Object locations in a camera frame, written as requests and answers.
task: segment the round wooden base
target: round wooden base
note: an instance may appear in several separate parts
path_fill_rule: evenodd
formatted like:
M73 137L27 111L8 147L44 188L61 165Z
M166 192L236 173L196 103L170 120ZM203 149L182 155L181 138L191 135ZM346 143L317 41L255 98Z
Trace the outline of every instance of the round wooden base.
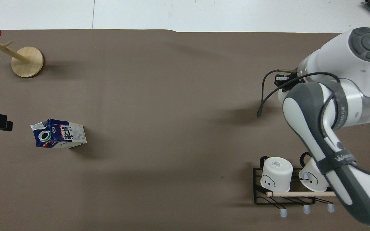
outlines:
M35 76L44 65L44 57L35 47L23 47L17 53L29 60L29 63L23 63L16 58L12 58L11 67L18 76L24 78Z

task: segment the wooden dowel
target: wooden dowel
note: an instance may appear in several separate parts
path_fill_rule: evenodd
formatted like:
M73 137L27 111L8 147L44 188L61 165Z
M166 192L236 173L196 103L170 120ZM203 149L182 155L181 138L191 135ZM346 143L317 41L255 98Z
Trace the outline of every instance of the wooden dowel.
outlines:
M4 44L2 44L2 43L0 43L0 51L3 51L5 53L9 54L10 56L12 56L12 57L18 59L19 61L21 61L22 63L26 64L26 63L30 62L29 59L27 59L26 57L16 53L15 51L13 51L11 49L5 47Z
M266 196L336 196L334 192L266 192Z
M6 44L4 44L4 47L9 46L11 43L13 43L13 41L9 41L9 42L7 42Z

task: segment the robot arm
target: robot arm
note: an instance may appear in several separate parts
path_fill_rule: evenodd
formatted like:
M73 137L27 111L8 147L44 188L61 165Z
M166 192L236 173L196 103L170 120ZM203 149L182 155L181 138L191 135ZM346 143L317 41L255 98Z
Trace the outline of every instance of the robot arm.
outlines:
M347 211L370 226L370 172L355 163L333 130L370 122L370 28L343 33L304 59L295 85L283 100L289 126L301 138Z

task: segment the brown mat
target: brown mat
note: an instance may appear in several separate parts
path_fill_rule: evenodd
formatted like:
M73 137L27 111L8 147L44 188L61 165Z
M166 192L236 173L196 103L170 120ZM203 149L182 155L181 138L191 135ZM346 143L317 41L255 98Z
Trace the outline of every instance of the brown mat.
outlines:
M286 218L252 204L261 156L299 167L306 151L276 96L256 118L262 77L334 36L3 31L0 42L37 47L46 62L22 79L1 57L0 114L13 131L0 131L0 230L370 230L337 199L334 213L289 206ZM29 125L48 118L83 124L88 143L35 147ZM370 170L369 125L338 135Z

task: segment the smiley face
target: smiley face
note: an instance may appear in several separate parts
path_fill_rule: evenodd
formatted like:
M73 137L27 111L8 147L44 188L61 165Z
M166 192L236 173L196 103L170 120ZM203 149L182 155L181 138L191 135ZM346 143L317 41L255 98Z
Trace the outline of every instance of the smiley face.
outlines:
M318 185L318 178L310 172L308 172L308 174L309 174L309 183Z
M269 189L270 187L276 187L275 181L268 175L263 175L261 178L261 185L264 188Z

